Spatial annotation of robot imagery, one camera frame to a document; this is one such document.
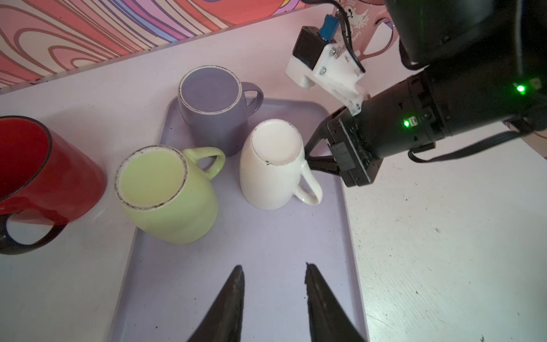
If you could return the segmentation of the pink patterned mug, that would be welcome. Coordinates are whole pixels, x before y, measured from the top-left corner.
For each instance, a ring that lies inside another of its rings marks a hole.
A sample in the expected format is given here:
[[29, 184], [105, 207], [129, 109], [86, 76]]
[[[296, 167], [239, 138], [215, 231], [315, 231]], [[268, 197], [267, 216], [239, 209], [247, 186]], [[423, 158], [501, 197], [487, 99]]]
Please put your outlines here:
[[[353, 51], [360, 61], [379, 56], [391, 48], [396, 42], [399, 33], [384, 1], [341, 0], [338, 2], [348, 16]], [[374, 34], [382, 24], [391, 27], [392, 33], [390, 40], [379, 51], [372, 54], [366, 54], [366, 48], [369, 46]]]

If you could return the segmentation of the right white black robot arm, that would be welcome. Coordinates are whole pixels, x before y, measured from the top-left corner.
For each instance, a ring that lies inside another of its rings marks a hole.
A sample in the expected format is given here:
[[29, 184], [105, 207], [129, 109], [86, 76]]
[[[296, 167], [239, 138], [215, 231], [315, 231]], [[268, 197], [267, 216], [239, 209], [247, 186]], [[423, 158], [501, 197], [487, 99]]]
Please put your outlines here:
[[440, 155], [469, 157], [546, 129], [545, 1], [387, 1], [400, 58], [413, 75], [340, 108], [305, 147], [312, 170], [373, 183], [383, 160], [414, 162], [437, 141], [495, 122], [512, 129]]

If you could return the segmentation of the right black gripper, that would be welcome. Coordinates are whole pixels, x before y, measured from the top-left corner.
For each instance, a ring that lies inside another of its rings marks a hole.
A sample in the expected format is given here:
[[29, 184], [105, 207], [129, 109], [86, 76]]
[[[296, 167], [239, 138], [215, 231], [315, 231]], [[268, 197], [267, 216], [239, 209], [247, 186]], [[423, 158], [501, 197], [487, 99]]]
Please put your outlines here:
[[345, 110], [327, 117], [304, 151], [329, 143], [333, 156], [307, 155], [309, 168], [340, 174], [351, 188], [373, 183], [384, 159], [443, 138], [430, 85], [423, 75], [414, 75], [365, 101], [355, 116]]

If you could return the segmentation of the red mug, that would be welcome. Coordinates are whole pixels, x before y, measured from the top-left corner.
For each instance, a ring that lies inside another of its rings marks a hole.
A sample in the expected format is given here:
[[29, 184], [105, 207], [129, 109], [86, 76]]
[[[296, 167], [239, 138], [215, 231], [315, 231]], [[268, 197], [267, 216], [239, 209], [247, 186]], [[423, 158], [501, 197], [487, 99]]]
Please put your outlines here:
[[[107, 183], [97, 163], [41, 122], [1, 117], [1, 253], [22, 255], [52, 242], [97, 205]], [[9, 219], [51, 229], [27, 245], [10, 235]]]

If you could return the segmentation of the light green mug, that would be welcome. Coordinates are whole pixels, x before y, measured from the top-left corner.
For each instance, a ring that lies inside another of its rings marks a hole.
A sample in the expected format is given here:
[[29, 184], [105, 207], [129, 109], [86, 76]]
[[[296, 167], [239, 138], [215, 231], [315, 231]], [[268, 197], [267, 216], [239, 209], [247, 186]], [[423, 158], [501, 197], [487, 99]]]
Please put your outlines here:
[[214, 147], [144, 147], [117, 169], [115, 195], [142, 231], [165, 242], [189, 244], [205, 236], [217, 219], [212, 179], [225, 162], [225, 154]]

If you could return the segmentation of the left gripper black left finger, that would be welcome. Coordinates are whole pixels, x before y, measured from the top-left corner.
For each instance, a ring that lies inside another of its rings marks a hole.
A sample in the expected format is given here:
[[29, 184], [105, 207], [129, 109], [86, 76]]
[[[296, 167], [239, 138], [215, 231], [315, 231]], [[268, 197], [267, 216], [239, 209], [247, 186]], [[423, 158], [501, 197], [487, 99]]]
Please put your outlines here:
[[240, 342], [244, 290], [244, 271], [241, 265], [236, 265], [201, 324], [187, 341]]

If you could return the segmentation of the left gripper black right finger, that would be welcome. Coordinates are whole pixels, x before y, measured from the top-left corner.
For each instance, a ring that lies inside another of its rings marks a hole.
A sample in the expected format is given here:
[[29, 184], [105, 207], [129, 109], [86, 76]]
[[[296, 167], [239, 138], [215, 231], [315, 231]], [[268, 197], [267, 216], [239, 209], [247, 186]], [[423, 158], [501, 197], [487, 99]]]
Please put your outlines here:
[[315, 264], [306, 265], [305, 284], [312, 341], [367, 341], [353, 326]]

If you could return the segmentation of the white mug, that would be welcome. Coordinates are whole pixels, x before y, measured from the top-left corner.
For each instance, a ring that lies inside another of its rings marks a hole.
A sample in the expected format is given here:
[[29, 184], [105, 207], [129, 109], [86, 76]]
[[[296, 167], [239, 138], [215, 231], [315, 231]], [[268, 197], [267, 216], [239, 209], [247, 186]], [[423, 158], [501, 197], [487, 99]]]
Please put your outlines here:
[[281, 119], [263, 121], [250, 132], [239, 174], [243, 196], [259, 209], [279, 209], [293, 197], [307, 205], [319, 205], [323, 199], [299, 131]]

